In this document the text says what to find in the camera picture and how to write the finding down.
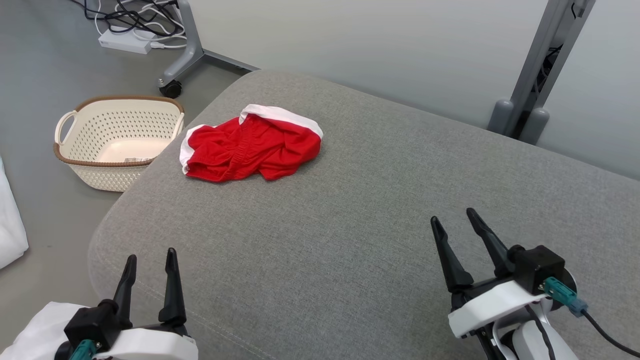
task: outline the gray fabric upholstery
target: gray fabric upholstery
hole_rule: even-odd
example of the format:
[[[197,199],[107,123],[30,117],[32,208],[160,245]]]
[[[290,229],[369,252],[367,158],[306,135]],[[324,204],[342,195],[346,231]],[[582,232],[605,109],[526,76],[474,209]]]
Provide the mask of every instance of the gray fabric upholstery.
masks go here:
[[[178,251],[188,329],[201,359],[482,359],[458,340],[429,218],[476,280],[492,276],[465,215],[508,246],[567,260],[581,297],[622,343],[640,343],[640,183],[482,129],[307,76],[251,73],[194,120],[219,124],[250,103],[324,131],[320,155],[275,182],[212,184],[180,171],[179,143],[113,206],[89,268],[110,297],[138,255],[132,319],[162,308]],[[554,327],[581,359],[626,359],[563,309]]]

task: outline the gray support foot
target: gray support foot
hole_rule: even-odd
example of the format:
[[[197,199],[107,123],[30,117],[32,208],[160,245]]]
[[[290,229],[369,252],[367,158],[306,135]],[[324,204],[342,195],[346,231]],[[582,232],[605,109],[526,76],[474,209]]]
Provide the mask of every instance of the gray support foot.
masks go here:
[[[509,117],[513,111],[513,103],[510,100],[498,100],[493,107],[493,113],[491,114],[491,120],[487,126],[487,130],[494,133],[504,134],[507,125],[509,124]]]
[[[187,36],[187,47],[184,48],[182,55],[173,64],[169,65],[164,74],[158,78],[157,86],[159,88],[169,85],[182,72],[204,56],[198,30],[196,29],[196,22],[193,18],[193,12],[191,12],[191,5],[187,0],[178,0],[178,6],[182,16],[182,25],[184,25],[184,31]]]
[[[522,129],[519,140],[531,145],[536,145],[542,131],[549,121],[549,112],[543,108],[535,108]]]

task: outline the perforated basket wall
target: perforated basket wall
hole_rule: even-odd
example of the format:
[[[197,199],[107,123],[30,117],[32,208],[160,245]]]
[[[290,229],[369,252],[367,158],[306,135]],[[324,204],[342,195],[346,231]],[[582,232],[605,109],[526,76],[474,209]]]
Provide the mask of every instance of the perforated basket wall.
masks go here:
[[[60,140],[64,122],[74,117],[65,139]],[[54,153],[89,186],[124,192],[151,160],[97,162],[101,150],[114,140],[173,140],[182,131],[184,109],[165,97],[96,97],[80,104],[58,123]]]

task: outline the metal stand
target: metal stand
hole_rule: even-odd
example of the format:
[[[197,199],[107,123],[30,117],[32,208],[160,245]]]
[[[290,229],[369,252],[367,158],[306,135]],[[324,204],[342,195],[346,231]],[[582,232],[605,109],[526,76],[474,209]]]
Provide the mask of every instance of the metal stand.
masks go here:
[[[569,0],[549,0],[547,3],[511,99],[499,100],[496,103],[488,130],[507,136],[512,134],[567,6]]]
[[[549,122],[549,119],[551,118],[549,111],[544,108],[545,102],[558,79],[558,75],[560,75],[560,71],[564,67],[567,57],[569,57],[571,49],[573,49],[576,40],[578,40],[578,36],[584,26],[584,21],[591,13],[591,9],[594,4],[595,0],[587,0],[582,4],[582,6],[576,5],[576,12],[578,16],[575,20],[575,25],[571,28],[569,34],[567,34],[566,40],[563,44],[563,49],[558,54],[556,62],[551,68],[551,73],[549,74],[547,82],[536,100],[536,104],[534,105],[531,115],[529,115],[529,118],[522,129],[519,140],[531,145],[536,145],[538,143],[538,140],[542,135],[542,131],[545,129],[547,122]]]
[[[157,86],[159,88],[168,86],[180,74],[204,56],[198,30],[196,29],[196,22],[193,18],[193,12],[191,12],[191,5],[187,0],[178,0],[178,7],[182,15],[182,25],[187,34],[187,47],[184,48],[182,55],[180,55],[173,64],[169,65],[164,71],[164,74],[158,78]]]

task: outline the white cable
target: white cable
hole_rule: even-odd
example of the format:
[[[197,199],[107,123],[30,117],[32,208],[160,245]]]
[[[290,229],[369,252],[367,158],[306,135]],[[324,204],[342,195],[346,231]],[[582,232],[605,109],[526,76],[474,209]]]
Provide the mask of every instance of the white cable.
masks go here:
[[[187,44],[183,45],[164,45],[161,42],[152,41],[151,48],[152,49],[182,49],[183,47],[187,47]]]
[[[126,4],[126,3],[131,3],[131,2],[133,2],[133,1],[135,1],[135,0],[123,0],[123,1],[121,1],[121,3],[122,3],[122,4]],[[165,34],[169,35],[169,36],[167,36],[167,37],[159,37],[159,38],[153,38],[153,39],[151,39],[151,38],[147,38],[147,37],[143,37],[143,36],[141,36],[141,35],[137,34],[137,33],[136,33],[136,30],[137,30],[137,29],[136,29],[136,28],[134,28],[134,29],[132,30],[132,31],[133,31],[133,35],[134,35],[138,40],[153,40],[153,42],[152,42],[152,46],[151,46],[151,48],[153,48],[153,49],[180,49],[180,48],[186,47],[186,44],[184,44],[184,45],[164,45],[164,44],[159,43],[159,41],[162,41],[162,40],[168,40],[168,39],[172,39],[172,38],[182,38],[182,39],[184,39],[184,40],[187,40],[187,38],[186,38],[185,36],[183,36],[183,35],[184,35],[184,26],[183,26],[181,23],[177,22],[177,21],[176,21],[176,20],[174,20],[174,19],[170,19],[170,18],[168,18],[165,14],[163,14],[162,12],[160,12],[160,11],[156,10],[156,9],[153,7],[153,6],[155,6],[155,5],[162,5],[162,4],[166,4],[166,3],[169,3],[169,2],[170,2],[170,1],[158,1],[158,2],[156,2],[155,4],[154,4],[154,3],[149,3],[149,4],[146,4],[145,6],[142,6],[142,8],[140,9],[140,11],[138,11],[138,14],[142,14],[143,12],[145,12],[145,11],[147,11],[147,10],[151,10],[151,11],[155,12],[156,14],[158,14],[158,15],[160,15],[160,16],[162,16],[162,17],[164,17],[165,19],[167,19],[167,20],[169,20],[169,21],[173,22],[174,24],[176,24],[177,26],[180,26],[180,27],[182,28],[182,31],[180,31],[179,33],[176,33],[176,34],[173,34],[173,35],[169,35],[169,34],[170,34],[170,32],[169,32],[169,31],[167,31],[167,29],[165,29],[165,28],[164,28],[164,26],[163,26],[162,24],[160,24],[159,22],[155,22],[155,21],[153,21],[153,22],[147,22],[147,23],[144,23],[144,25],[145,25],[145,26],[149,26],[149,25],[157,25],[157,26],[159,26],[159,27],[162,29],[162,31],[163,31]],[[114,7],[114,11],[118,11],[118,8],[119,8],[119,7],[120,7],[120,4],[116,4],[116,6]]]
[[[547,79],[545,78],[541,83],[540,83],[540,89],[542,89],[543,86],[545,86],[545,84],[547,83]]]
[[[538,79],[536,78],[536,80],[533,82],[533,88],[536,91],[536,99],[538,98],[538,96],[540,96],[540,91],[538,90]]]
[[[551,74],[551,72],[549,72],[549,74],[547,74],[547,72],[545,71],[545,66],[544,66],[544,64],[542,65],[542,67],[540,68],[540,70],[542,71],[542,74],[544,75],[545,79],[549,76],[549,74]]]
[[[100,8],[102,8],[102,1],[98,0],[98,11],[93,16],[93,23],[95,24],[95,29],[98,31],[98,34],[102,36],[102,33],[100,32],[100,28],[98,28],[98,13],[100,12]]]

